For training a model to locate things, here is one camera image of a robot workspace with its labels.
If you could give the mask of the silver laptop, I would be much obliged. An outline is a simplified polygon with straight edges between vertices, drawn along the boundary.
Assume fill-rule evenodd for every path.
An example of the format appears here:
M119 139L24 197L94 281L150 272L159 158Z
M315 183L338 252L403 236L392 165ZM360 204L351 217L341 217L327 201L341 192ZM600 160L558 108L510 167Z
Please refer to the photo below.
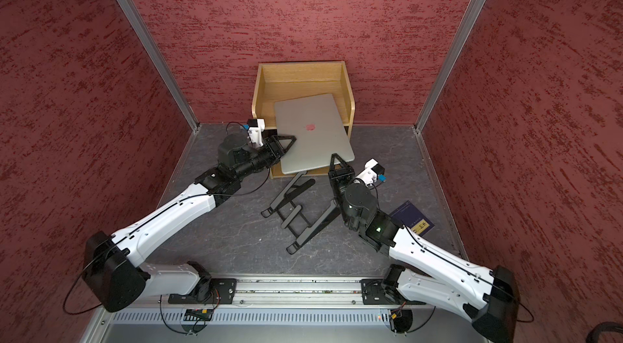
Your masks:
M279 101L274 104L274 111L277 132L296 137L296 142L280 161L284 174L324 168L334 153L347 162L355 159L331 94Z

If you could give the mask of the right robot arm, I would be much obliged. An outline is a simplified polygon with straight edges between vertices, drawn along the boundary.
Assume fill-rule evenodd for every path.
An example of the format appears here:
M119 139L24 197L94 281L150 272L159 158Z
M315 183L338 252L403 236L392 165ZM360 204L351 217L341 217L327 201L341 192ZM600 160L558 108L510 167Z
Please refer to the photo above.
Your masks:
M386 294L395 302L424 302L459 315L491 342L513 341L520 305L514 273L453 255L379 210L371 187L384 179L384 172L371 160L357 173L334 153L328 175L345 226L397 261L387 274Z

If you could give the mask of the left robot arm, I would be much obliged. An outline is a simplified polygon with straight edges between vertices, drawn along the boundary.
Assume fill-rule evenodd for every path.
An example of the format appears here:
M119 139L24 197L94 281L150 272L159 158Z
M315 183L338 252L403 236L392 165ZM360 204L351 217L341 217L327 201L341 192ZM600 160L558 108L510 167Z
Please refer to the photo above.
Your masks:
M94 234L85 246L86 285L108 312L119 312L137 299L179 295L194 303L212 298L210 273L199 263L147 263L167 239L237 195L243 180L270 169L295 144L293 135L271 135L253 148L245 131L227 135L217 150L217 165L198 176L182 193L134 224Z

